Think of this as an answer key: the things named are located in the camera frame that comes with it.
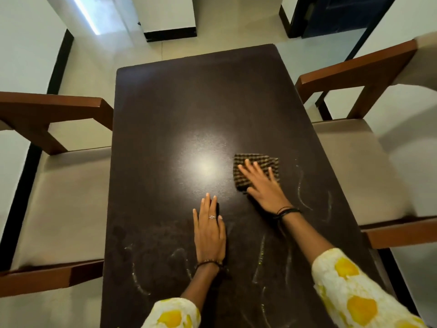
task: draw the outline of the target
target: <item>checkered cloth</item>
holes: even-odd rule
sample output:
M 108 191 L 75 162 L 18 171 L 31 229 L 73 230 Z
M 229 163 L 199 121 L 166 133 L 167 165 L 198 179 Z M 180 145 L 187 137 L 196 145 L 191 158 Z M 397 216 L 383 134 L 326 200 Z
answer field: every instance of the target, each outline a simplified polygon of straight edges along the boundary
M 277 157 L 270 157 L 262 154 L 235 154 L 233 175 L 235 187 L 238 191 L 246 192 L 249 186 L 253 186 L 252 183 L 241 173 L 238 169 L 238 165 L 244 165 L 244 160 L 249 159 L 251 163 L 258 162 L 261 170 L 269 177 L 269 167 L 272 167 L 273 175 L 279 182 L 279 159 Z

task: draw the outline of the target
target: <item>wooden chair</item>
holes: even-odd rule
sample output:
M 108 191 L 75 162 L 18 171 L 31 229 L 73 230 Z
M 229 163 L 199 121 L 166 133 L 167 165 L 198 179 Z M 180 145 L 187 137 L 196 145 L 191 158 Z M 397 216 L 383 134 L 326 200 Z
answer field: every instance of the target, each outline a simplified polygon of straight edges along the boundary
M 416 217 L 409 193 L 363 117 L 390 85 L 437 91 L 437 33 L 301 75 L 305 103 L 315 92 L 364 86 L 344 119 L 314 129 L 358 225 L 375 249 L 437 241 L 435 216 Z
M 51 122 L 86 118 L 112 130 L 113 109 L 101 98 L 0 92 L 0 130 L 44 151 L 0 297 L 102 276 L 111 148 L 69 152 L 48 132 Z

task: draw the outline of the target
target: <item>dark brown table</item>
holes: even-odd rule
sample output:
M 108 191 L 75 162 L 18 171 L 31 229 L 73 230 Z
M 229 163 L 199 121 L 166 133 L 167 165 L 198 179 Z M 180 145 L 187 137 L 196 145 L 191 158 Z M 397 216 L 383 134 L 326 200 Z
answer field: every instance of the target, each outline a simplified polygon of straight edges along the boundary
M 334 327 L 297 245 L 235 189 L 235 153 L 279 157 L 291 202 L 382 285 L 276 47 L 235 49 L 117 72 L 101 327 L 140 327 L 155 301 L 180 296 L 206 192 L 226 223 L 229 272 L 202 326 Z

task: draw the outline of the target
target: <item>chair seat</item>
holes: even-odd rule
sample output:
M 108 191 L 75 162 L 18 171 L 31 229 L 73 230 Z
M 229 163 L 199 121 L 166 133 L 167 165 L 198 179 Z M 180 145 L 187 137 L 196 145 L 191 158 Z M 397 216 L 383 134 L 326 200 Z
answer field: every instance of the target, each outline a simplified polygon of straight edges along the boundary
M 407 187 L 366 121 L 313 125 L 360 226 L 415 215 Z
M 41 156 L 11 269 L 104 257 L 111 148 Z

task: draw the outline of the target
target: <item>tiled floor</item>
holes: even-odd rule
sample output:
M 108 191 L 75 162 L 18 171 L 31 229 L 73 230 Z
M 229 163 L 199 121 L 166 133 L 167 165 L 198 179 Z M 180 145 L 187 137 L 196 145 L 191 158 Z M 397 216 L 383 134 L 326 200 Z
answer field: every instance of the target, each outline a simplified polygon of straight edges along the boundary
M 75 36 L 60 94 L 102 97 L 114 105 L 116 70 L 122 66 L 180 58 L 260 44 L 276 44 L 290 77 L 343 61 L 363 30 L 309 39 L 288 39 L 278 10 L 282 0 L 194 0 L 198 37 L 146 43 L 135 14 L 102 0 L 93 0 L 97 17 L 122 18 L 129 31 L 95 36 L 72 0 L 49 0 Z M 309 117 L 320 120 L 312 105 Z M 69 150 L 111 145 L 112 133 L 93 120 L 55 123 L 52 134 Z M 0 326 L 98 327 L 102 279 L 63 290 L 0 299 Z

